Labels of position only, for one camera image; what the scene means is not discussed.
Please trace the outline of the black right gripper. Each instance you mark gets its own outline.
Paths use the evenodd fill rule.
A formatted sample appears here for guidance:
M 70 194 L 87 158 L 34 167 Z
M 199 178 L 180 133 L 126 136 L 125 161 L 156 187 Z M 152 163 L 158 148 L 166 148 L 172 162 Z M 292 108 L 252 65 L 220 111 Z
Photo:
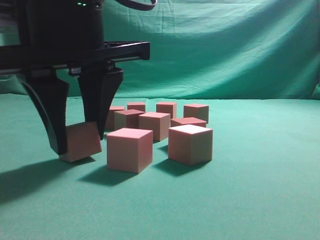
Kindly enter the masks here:
M 102 0 L 3 0 L 1 32 L 19 43 L 0 48 L 0 73 L 68 69 L 78 77 L 86 122 L 103 139 L 112 101 L 124 79 L 118 67 L 87 67 L 92 62 L 150 59 L 147 41 L 105 41 Z M 50 147 L 67 152 L 66 107 L 69 84 L 53 73 L 25 72 L 20 81 L 44 124 Z

